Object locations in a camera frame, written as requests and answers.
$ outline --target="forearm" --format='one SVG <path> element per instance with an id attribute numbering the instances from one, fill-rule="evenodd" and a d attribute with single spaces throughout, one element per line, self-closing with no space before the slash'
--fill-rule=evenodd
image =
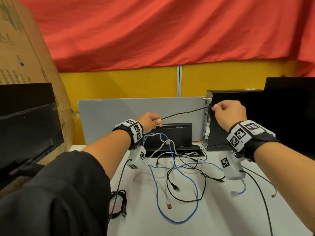
<path id="1" fill-rule="evenodd" d="M 86 146 L 82 151 L 93 155 L 111 180 L 130 144 L 129 134 L 123 130 L 116 130 Z"/>
<path id="2" fill-rule="evenodd" d="M 254 158 L 295 214 L 315 233 L 315 161 L 272 142 L 259 147 Z"/>

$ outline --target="person's left hand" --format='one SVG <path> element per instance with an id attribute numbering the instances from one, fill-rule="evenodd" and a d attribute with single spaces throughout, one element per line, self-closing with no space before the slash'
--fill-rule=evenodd
<path id="1" fill-rule="evenodd" d="M 156 113 L 147 112 L 139 117 L 138 122 L 142 125 L 144 134 L 150 132 L 156 125 L 162 127 L 161 117 Z"/>

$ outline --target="red curtain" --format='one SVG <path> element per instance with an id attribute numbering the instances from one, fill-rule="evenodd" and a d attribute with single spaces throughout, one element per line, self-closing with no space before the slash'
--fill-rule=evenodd
<path id="1" fill-rule="evenodd" d="M 20 1 L 60 72 L 291 57 L 315 74 L 313 0 Z"/>

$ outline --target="yellow wall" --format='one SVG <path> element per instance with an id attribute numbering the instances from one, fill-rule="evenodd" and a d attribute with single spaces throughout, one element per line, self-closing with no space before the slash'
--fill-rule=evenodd
<path id="1" fill-rule="evenodd" d="M 207 90 L 263 89 L 266 77 L 295 75 L 296 62 L 284 59 L 226 61 L 182 68 L 181 96 L 205 96 Z M 61 73 L 72 107 L 81 99 L 176 97 L 177 67 Z M 80 115 L 75 116 L 74 145 L 85 144 Z"/>

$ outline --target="cardboard box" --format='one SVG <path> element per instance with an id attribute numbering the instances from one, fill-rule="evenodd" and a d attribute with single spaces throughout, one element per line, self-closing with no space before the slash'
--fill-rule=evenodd
<path id="1" fill-rule="evenodd" d="M 40 161 L 46 165 L 72 146 L 73 110 L 33 14 L 17 0 L 0 0 L 0 84 L 42 82 L 52 83 L 64 137 L 64 143 Z"/>

